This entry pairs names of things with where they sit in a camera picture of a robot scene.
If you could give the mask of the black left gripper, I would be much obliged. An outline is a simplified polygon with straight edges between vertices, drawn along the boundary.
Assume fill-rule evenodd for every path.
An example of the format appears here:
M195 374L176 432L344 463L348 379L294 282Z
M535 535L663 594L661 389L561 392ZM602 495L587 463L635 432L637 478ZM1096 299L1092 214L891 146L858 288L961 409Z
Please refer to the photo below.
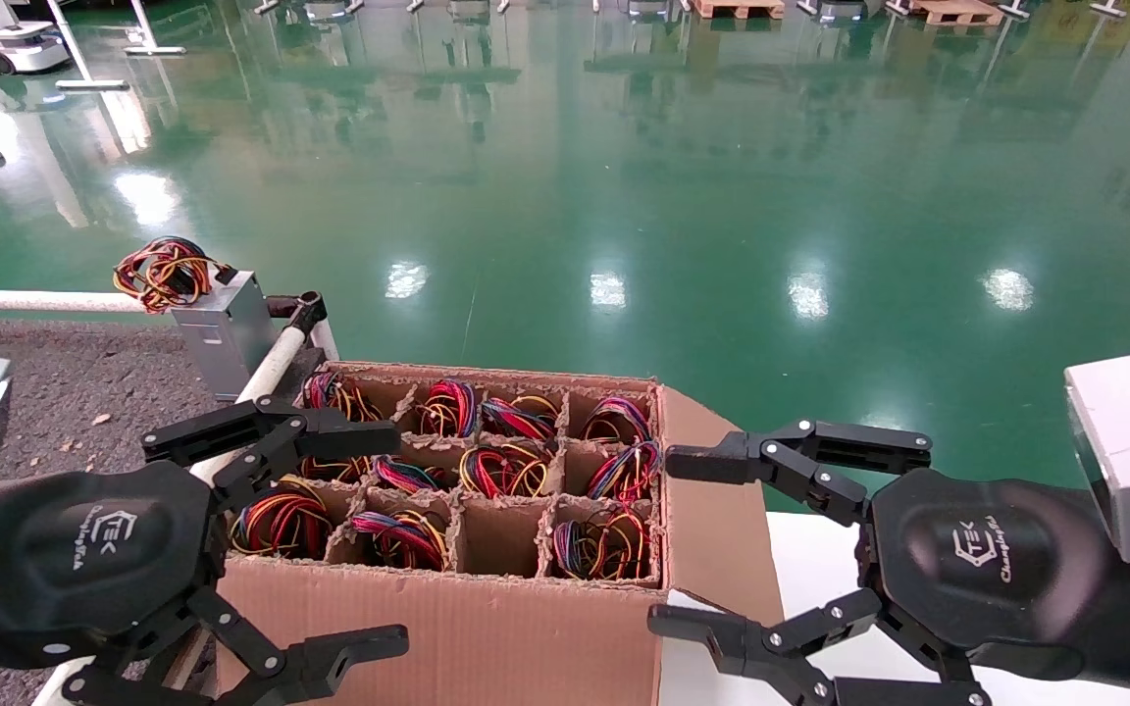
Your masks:
M153 429L151 464L0 479L0 669L40 670L94 656L63 685L76 705L292 705L334 696L351 666L403 656L403 625L308 637L279 650L216 593L225 514L257 502L299 462L395 453L394 422L354 422L339 408L260 396ZM200 476L202 462L224 455ZM201 692L130 681L203 627L246 666L240 683Z

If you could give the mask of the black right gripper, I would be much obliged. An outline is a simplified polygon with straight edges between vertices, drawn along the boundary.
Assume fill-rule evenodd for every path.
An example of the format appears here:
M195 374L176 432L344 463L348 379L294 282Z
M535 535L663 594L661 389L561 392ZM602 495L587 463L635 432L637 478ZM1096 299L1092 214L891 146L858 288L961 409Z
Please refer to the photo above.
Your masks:
M990 705L972 666L1063 681L1106 674L1115 657L1115 550L1090 493L1027 479L965 481L933 470L925 434L799 420L672 445L664 474L759 482L831 518L864 526L873 589L766 627L692 607L654 605L647 629L709 650L719 674L762 681L790 705ZM902 477L875 493L847 469ZM829 678L810 656L883 630L937 682Z

